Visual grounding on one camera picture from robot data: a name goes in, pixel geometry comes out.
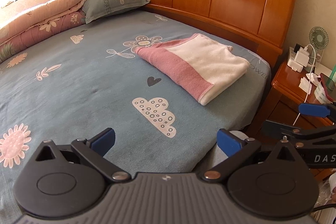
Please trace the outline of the pink and cream knit sweater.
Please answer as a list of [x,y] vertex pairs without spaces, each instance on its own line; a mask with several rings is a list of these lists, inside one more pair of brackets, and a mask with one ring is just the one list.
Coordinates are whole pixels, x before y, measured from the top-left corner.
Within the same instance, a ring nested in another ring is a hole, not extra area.
[[205,106],[248,71],[249,61],[232,50],[232,46],[203,34],[193,34],[149,48],[138,47],[135,53]]

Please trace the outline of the white items on nightstand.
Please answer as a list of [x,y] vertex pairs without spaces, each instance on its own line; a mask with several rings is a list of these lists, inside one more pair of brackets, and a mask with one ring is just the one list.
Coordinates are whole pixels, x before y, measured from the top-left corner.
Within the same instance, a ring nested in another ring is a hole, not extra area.
[[319,84],[320,77],[315,71],[315,61],[311,61],[311,53],[307,47],[297,46],[296,48],[289,47],[287,65],[293,71],[301,73],[305,69],[307,72],[305,76],[300,79],[299,88],[307,94],[311,93],[311,89]]

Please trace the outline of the blue-green flowers pillow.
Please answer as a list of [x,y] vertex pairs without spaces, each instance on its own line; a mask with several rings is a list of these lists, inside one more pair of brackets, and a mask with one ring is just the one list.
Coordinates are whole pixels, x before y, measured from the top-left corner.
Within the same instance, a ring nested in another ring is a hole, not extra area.
[[82,6],[85,23],[106,16],[122,14],[150,3],[150,0],[86,0]]

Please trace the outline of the blue floral bed sheet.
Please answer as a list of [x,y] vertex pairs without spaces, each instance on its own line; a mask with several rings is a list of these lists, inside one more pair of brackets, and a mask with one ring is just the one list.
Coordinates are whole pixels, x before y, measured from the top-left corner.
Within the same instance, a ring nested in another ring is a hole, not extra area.
[[66,30],[1,64],[1,223],[21,210],[13,186],[44,140],[69,144],[110,127],[116,143],[106,159],[130,174],[190,172],[215,145],[218,129],[250,124],[269,84],[269,64],[237,44],[245,75],[202,106],[138,57],[198,30],[162,15],[127,12]]

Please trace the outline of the pink floral folded quilt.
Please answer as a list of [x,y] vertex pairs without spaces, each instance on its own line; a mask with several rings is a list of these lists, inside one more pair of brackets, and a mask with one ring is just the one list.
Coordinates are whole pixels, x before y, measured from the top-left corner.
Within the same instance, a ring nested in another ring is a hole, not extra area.
[[85,23],[86,0],[51,0],[1,25],[1,62],[53,35]]

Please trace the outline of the wooden bedside nightstand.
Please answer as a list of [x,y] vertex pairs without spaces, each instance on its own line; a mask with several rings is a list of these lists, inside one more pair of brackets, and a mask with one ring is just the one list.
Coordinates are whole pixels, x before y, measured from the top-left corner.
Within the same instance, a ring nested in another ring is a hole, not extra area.
[[275,140],[264,135],[261,128],[265,120],[275,121],[286,125],[294,125],[303,129],[319,128],[332,125],[327,118],[318,118],[298,113],[302,102],[318,103],[314,93],[310,95],[300,89],[300,80],[305,77],[305,71],[293,71],[286,61],[278,67],[272,82],[266,86],[259,109],[246,134],[263,143],[274,143]]

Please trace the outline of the red smartphone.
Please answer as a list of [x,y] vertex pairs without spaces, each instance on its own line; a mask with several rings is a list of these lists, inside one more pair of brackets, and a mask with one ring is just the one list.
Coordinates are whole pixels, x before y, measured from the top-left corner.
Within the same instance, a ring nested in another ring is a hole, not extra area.
[[325,92],[326,98],[331,102],[335,102],[336,101],[336,89],[335,89],[334,81],[330,79],[324,73],[320,74],[320,78],[321,78],[321,85]]

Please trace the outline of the small green desk fan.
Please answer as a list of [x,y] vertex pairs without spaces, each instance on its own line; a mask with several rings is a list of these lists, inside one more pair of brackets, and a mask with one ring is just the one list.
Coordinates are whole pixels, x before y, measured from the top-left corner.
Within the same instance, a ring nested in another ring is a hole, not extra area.
[[315,61],[315,67],[317,68],[321,63],[323,52],[328,46],[329,37],[322,27],[315,26],[310,30],[309,41],[310,45],[313,47],[310,55],[311,61]]

